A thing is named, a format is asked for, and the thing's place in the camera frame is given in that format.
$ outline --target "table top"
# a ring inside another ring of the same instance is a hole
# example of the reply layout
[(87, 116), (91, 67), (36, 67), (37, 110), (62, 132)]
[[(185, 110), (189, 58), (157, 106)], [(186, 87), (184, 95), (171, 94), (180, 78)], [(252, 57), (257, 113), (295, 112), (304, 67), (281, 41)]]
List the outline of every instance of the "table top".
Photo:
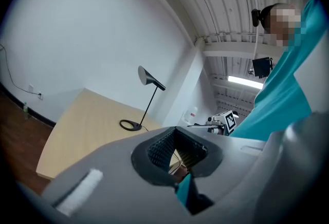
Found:
[[(142, 110), (83, 89), (52, 130), (40, 156), (36, 173), (54, 179), (97, 148), (147, 132), (144, 127), (131, 132), (119, 125), (121, 119), (139, 122), (143, 114)], [(145, 116), (143, 125), (148, 130), (161, 128), (148, 115)], [(177, 162), (177, 158), (173, 156), (170, 165)]]

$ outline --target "wall outlet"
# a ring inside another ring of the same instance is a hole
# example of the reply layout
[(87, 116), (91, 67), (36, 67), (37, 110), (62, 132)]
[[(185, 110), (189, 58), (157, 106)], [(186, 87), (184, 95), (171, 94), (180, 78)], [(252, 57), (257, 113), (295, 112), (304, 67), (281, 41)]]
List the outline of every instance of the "wall outlet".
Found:
[(33, 92), (33, 89), (34, 89), (33, 85), (29, 84), (29, 92)]
[(42, 92), (42, 91), (39, 91), (38, 98), (39, 98), (40, 100), (43, 100), (43, 92)]

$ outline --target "fluorescent light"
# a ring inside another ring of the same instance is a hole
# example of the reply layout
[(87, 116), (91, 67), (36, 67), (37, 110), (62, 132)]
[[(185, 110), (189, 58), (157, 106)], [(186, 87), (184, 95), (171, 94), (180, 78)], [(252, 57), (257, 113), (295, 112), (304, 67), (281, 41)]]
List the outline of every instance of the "fluorescent light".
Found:
[(251, 87), (254, 87), (254, 88), (257, 88), (260, 90), (263, 89), (263, 83), (260, 83), (260, 82), (254, 82), (254, 81), (241, 79), (241, 78), (237, 78), (237, 77), (233, 77), (233, 76), (229, 76), (228, 81), (251, 86)]

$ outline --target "teal object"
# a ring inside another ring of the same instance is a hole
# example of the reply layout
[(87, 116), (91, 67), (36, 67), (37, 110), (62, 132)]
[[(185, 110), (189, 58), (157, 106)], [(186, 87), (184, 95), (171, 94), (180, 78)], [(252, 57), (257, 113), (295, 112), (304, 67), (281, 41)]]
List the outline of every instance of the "teal object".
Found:
[(184, 206), (186, 206), (187, 199), (189, 196), (190, 183), (191, 183), (191, 174), (188, 174), (184, 178), (184, 180), (179, 184), (178, 190), (176, 192), (178, 199)]
[(272, 132), (286, 129), (311, 114), (294, 72), (328, 27), (327, 14), (319, 0), (308, 1), (301, 22), (294, 40), (284, 47), (285, 52), (256, 96), (254, 109), (230, 136), (267, 141)]

